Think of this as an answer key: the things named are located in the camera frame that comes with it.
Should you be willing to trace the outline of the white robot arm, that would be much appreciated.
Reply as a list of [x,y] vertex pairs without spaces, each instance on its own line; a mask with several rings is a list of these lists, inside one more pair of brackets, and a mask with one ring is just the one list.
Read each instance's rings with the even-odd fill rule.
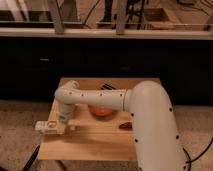
[[184,171],[186,158],[166,90],[154,81],[132,89],[81,90],[71,80],[59,87],[55,99],[61,122],[67,122],[75,104],[106,107],[131,114],[139,171]]

